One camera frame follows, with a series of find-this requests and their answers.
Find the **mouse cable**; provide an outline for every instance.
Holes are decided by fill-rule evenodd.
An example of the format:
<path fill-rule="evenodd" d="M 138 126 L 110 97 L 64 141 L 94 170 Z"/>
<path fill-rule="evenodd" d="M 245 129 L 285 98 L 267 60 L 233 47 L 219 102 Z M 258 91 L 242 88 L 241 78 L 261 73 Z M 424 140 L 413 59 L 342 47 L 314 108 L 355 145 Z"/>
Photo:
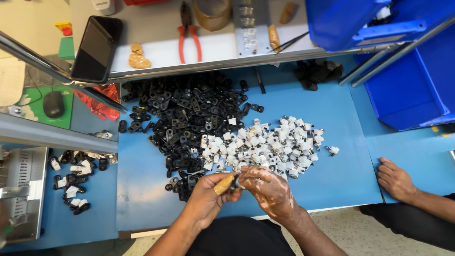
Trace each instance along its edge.
<path fill-rule="evenodd" d="M 18 107 L 23 107 L 23 106 L 27 106 L 29 104 L 32 104 L 32 103 L 35 103 L 39 100 L 41 100 L 43 98 L 43 94 L 41 93 L 41 91 L 38 89 L 38 86 L 36 85 L 35 81 L 33 81 L 33 78 L 31 78 L 31 74 L 30 74 L 30 69 L 27 71 L 27 73 L 29 74 L 29 77 L 30 77 L 30 80 L 33 82 L 33 84 L 35 85 L 36 89 L 38 90 L 38 92 L 40 93 L 40 97 L 32 102 L 29 102 L 27 104 L 23 104 L 23 105 L 16 105 Z"/>

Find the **hand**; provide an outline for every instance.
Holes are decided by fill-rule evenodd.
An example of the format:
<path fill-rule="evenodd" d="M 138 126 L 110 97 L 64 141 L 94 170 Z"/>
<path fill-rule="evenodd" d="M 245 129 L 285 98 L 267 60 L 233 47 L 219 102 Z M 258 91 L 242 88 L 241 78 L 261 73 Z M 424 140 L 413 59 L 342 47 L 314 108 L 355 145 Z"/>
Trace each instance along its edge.
<path fill-rule="evenodd" d="M 378 183 L 395 199 L 410 203 L 419 190 L 412 184 L 411 176 L 394 162 L 381 157 L 378 167 Z"/>
<path fill-rule="evenodd" d="M 298 219 L 299 206 L 288 183 L 260 165 L 242 166 L 239 184 L 249 190 L 270 218 L 284 225 Z"/>
<path fill-rule="evenodd" d="M 212 223 L 221 210 L 223 203 L 228 201 L 237 202 L 242 195 L 241 192 L 224 193 L 218 196 L 213 189 L 218 182 L 229 175 L 232 175 L 232 173 L 210 174 L 201 177 L 196 183 L 180 218 L 186 219 L 189 221 L 187 223 L 195 225 L 201 231 Z"/>

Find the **phone screen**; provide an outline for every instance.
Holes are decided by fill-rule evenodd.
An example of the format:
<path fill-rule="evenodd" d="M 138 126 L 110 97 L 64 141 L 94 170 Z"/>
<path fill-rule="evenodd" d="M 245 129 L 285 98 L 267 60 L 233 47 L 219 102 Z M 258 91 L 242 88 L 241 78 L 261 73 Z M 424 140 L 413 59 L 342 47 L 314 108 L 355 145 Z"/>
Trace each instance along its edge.
<path fill-rule="evenodd" d="M 71 76 L 75 80 L 107 81 L 120 30 L 121 21 L 119 19 L 99 16 L 89 18 L 71 72 Z"/>

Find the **speckled floor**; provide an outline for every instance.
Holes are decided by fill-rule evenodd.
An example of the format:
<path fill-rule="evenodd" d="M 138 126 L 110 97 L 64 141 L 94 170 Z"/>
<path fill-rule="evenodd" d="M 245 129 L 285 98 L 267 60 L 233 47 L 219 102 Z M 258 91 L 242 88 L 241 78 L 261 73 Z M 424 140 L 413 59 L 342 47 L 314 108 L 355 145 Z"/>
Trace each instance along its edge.
<path fill-rule="evenodd" d="M 373 217 L 353 208 L 310 213 L 319 228 L 351 256 L 455 256 L 455 252 L 396 235 Z M 284 237 L 297 256 L 302 252 L 287 230 Z M 124 256 L 142 256 L 160 237 L 138 238 Z"/>

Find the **blue plastic bin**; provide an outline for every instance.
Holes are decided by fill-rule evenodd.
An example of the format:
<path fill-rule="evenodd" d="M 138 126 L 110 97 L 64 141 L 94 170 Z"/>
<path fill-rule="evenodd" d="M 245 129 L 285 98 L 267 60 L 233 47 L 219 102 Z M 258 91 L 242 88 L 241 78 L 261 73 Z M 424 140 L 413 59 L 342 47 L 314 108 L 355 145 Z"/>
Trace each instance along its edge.
<path fill-rule="evenodd" d="M 326 51 L 413 41 L 455 15 L 455 0 L 394 0 L 391 24 L 363 26 L 391 0 L 306 0 L 311 40 Z"/>
<path fill-rule="evenodd" d="M 451 25 L 365 83 L 379 120 L 399 131 L 455 122 L 454 42 Z"/>

